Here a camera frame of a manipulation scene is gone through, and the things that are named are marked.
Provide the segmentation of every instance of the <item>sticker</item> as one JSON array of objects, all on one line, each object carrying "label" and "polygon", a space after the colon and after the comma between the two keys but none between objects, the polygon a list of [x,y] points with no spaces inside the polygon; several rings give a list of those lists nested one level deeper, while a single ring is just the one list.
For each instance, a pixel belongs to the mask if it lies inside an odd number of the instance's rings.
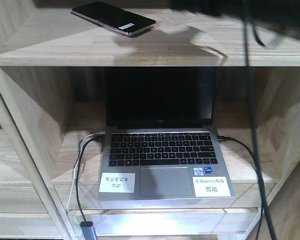
[{"label": "sticker", "polygon": [[202,167],[194,167],[193,173],[195,176],[203,176],[204,175],[204,169]]},{"label": "sticker", "polygon": [[231,197],[225,176],[194,176],[196,197]]},{"label": "sticker", "polygon": [[102,173],[100,193],[134,193],[135,173]]},{"label": "sticker", "polygon": [[211,166],[205,166],[204,167],[204,172],[206,174],[212,174],[212,167]]},{"label": "sticker", "polygon": [[126,24],[126,25],[124,25],[124,26],[120,26],[120,27],[118,27],[118,28],[121,29],[121,30],[123,30],[123,29],[130,28],[130,27],[132,27],[132,26],[134,26],[133,23],[128,23],[128,24]]}]

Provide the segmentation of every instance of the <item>black laptop screen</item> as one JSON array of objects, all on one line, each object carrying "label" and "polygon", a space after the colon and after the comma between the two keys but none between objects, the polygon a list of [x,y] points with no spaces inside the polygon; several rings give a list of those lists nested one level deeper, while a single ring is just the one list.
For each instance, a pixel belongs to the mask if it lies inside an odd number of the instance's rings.
[{"label": "black laptop screen", "polygon": [[212,123],[214,67],[105,67],[108,126],[200,127]]}]

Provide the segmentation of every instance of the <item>smartphone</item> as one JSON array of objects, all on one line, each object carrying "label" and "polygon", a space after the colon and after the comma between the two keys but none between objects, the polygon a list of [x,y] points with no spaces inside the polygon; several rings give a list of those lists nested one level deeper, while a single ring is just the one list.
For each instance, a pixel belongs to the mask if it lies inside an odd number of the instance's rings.
[{"label": "smartphone", "polygon": [[75,7],[71,13],[128,37],[153,28],[156,24],[153,19],[102,1]]}]

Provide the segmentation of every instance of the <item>silver laptop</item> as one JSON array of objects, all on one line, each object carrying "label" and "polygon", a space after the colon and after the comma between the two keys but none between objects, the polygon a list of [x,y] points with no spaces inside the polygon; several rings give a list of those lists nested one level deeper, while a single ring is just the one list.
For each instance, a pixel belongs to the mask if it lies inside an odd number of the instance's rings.
[{"label": "silver laptop", "polygon": [[105,67],[99,201],[234,196],[212,126],[215,67]]}]

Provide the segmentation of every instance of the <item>black keyboard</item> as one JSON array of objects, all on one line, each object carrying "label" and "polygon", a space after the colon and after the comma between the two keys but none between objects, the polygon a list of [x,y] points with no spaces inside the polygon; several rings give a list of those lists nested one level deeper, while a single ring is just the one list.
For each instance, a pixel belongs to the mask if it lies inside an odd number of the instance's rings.
[{"label": "black keyboard", "polygon": [[209,132],[114,133],[110,167],[218,164]]}]

